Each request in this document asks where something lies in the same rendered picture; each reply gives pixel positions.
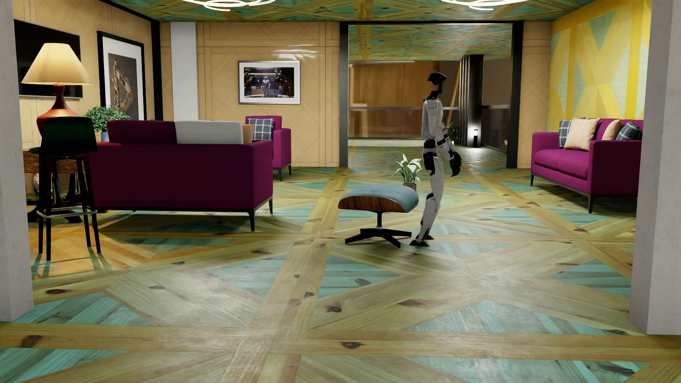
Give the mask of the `magenta sofa with cushions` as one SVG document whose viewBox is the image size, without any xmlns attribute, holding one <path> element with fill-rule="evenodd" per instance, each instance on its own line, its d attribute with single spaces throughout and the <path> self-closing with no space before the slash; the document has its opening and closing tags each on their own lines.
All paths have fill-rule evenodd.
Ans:
<svg viewBox="0 0 681 383">
<path fill-rule="evenodd" d="M 531 183 L 535 177 L 588 198 L 592 213 L 598 198 L 636 198 L 640 176 L 641 140 L 604 140 L 610 123 L 601 118 L 588 151 L 559 147 L 558 132 L 532 135 Z"/>
</svg>

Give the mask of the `black bar stool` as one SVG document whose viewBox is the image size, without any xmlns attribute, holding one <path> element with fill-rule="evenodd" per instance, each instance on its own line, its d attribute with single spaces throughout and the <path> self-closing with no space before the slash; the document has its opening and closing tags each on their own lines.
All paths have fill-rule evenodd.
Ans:
<svg viewBox="0 0 681 383">
<path fill-rule="evenodd" d="M 83 216 L 87 245 L 90 247 L 89 218 L 93 224 L 97 253 L 101 252 L 97 208 L 93 196 L 90 174 L 90 158 L 92 152 L 98 150 L 93 123 L 88 117 L 52 117 L 44 122 L 39 147 L 39 240 L 38 253 L 44 254 L 51 261 L 51 220 L 59 217 Z M 52 192 L 59 191 L 52 185 L 52 176 L 56 173 L 56 162 L 72 159 L 76 161 L 76 173 L 81 185 L 81 208 L 54 207 Z"/>
</svg>

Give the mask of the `white humanoid robot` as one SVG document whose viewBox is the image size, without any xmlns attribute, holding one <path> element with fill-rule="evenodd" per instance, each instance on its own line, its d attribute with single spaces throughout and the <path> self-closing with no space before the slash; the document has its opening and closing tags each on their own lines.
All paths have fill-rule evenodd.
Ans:
<svg viewBox="0 0 681 383">
<path fill-rule="evenodd" d="M 444 109 L 441 100 L 438 99 L 438 95 L 442 93 L 442 83 L 445 80 L 446 75 L 439 72 L 431 73 L 428 77 L 428 81 L 437 85 L 438 89 L 431 91 L 423 103 L 421 138 L 425 141 L 422 156 L 423 152 L 433 152 L 437 155 L 437 159 L 435 159 L 436 173 L 429 178 L 432 191 L 426 199 L 420 233 L 411 242 L 412 246 L 427 247 L 426 240 L 433 239 L 430 236 L 430 230 L 441 206 L 445 186 L 445 173 L 441 157 L 443 156 L 449 161 L 449 150 L 455 150 L 453 142 L 447 135 L 443 123 Z"/>
</svg>

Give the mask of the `black wall television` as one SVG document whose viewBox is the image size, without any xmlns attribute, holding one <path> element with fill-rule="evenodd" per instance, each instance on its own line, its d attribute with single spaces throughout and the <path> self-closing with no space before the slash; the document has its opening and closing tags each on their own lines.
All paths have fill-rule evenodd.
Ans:
<svg viewBox="0 0 681 383">
<path fill-rule="evenodd" d="M 14 33 L 19 95 L 22 97 L 54 97 L 55 90 L 51 84 L 22 84 L 21 81 L 45 43 L 68 44 L 76 57 L 80 59 L 80 37 L 62 30 L 16 19 L 14 20 Z"/>
</svg>

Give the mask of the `large beige cushion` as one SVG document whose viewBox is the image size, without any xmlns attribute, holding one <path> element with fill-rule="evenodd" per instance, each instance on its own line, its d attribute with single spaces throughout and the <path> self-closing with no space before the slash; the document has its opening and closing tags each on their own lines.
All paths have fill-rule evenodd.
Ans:
<svg viewBox="0 0 681 383">
<path fill-rule="evenodd" d="M 599 121 L 599 118 L 574 118 L 570 120 L 571 124 L 563 148 L 589 151 Z"/>
</svg>

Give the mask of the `bushy green potted plant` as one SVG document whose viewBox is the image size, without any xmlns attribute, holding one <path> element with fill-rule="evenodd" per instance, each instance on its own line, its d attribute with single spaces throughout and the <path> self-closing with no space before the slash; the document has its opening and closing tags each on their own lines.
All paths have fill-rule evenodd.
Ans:
<svg viewBox="0 0 681 383">
<path fill-rule="evenodd" d="M 115 106 L 96 106 L 89 109 L 84 117 L 91 119 L 95 131 L 100 132 L 101 142 L 108 142 L 107 122 L 131 119 L 124 111 Z"/>
</svg>

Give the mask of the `wooden side table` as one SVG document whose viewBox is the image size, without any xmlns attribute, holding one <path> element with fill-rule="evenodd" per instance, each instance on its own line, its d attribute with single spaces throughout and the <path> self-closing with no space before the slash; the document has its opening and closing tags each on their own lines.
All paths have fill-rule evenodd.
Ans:
<svg viewBox="0 0 681 383">
<path fill-rule="evenodd" d="M 24 173 L 33 174 L 39 172 L 39 155 L 31 153 L 27 150 L 23 151 Z M 56 162 L 57 173 L 52 174 L 52 186 L 57 188 L 57 194 L 52 193 L 52 202 L 54 207 L 75 206 L 81 204 L 81 196 L 76 193 L 79 188 L 76 176 L 76 161 L 75 160 L 59 160 Z M 69 189 L 65 196 L 61 192 L 61 181 L 69 177 Z"/>
</svg>

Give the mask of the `white framed wall photo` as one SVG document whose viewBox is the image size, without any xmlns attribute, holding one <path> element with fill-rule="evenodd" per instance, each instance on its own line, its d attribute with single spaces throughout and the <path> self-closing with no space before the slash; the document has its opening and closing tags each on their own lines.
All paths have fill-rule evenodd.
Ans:
<svg viewBox="0 0 681 383">
<path fill-rule="evenodd" d="M 239 61 L 239 104 L 300 104 L 299 61 Z"/>
</svg>

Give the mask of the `blue cushioned wooden ottoman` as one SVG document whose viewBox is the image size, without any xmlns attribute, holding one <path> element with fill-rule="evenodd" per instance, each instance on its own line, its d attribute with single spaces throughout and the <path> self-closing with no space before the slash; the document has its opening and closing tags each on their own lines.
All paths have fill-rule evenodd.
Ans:
<svg viewBox="0 0 681 383">
<path fill-rule="evenodd" d="M 346 238 L 345 243 L 380 237 L 400 248 L 401 243 L 395 239 L 395 236 L 409 238 L 411 232 L 384 229 L 381 215 L 383 213 L 408 213 L 418 203 L 417 192 L 403 185 L 365 185 L 349 192 L 339 200 L 338 208 L 377 213 L 377 226 L 376 228 L 362 228 L 360 234 Z"/>
</svg>

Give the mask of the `small potted white-green plant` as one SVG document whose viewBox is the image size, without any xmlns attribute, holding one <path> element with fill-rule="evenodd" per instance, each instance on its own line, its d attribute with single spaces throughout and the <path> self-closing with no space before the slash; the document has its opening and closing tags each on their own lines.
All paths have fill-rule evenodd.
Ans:
<svg viewBox="0 0 681 383">
<path fill-rule="evenodd" d="M 403 185 L 409 187 L 416 191 L 416 183 L 420 182 L 420 178 L 417 173 L 421 170 L 421 159 L 407 160 L 406 155 L 403 153 L 403 158 L 401 161 L 396 161 L 398 168 L 395 174 L 400 174 L 403 178 Z"/>
</svg>

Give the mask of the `tall black framed picture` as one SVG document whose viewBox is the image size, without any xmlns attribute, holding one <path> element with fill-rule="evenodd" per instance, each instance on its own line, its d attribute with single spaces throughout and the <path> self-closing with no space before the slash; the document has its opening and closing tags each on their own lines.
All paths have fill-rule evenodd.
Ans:
<svg viewBox="0 0 681 383">
<path fill-rule="evenodd" d="M 101 106 L 146 119 L 144 45 L 98 30 L 98 57 Z"/>
</svg>

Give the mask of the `grey sofa cushion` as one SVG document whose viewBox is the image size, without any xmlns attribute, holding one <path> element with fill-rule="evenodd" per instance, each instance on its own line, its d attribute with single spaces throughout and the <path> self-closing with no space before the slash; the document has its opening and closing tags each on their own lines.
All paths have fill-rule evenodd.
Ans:
<svg viewBox="0 0 681 383">
<path fill-rule="evenodd" d="M 175 121 L 178 144 L 243 144 L 238 121 Z"/>
</svg>

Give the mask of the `red table lamp cream shade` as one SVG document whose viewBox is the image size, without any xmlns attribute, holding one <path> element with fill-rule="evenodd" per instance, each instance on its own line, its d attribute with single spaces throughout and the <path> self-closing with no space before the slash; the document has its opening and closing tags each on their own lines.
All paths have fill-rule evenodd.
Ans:
<svg viewBox="0 0 681 383">
<path fill-rule="evenodd" d="M 93 84 L 93 80 L 70 45 L 45 43 L 21 83 L 54 86 L 56 97 L 54 105 L 36 120 L 38 131 L 42 134 L 47 118 L 80 116 L 66 104 L 65 86 Z"/>
</svg>

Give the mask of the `large magenta sofa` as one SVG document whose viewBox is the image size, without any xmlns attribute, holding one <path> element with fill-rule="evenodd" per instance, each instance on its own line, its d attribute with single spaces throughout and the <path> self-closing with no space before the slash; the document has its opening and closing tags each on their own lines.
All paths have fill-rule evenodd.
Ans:
<svg viewBox="0 0 681 383">
<path fill-rule="evenodd" d="M 95 206 L 119 211 L 273 212 L 271 141 L 178 144 L 175 121 L 115 120 L 89 155 Z"/>
</svg>

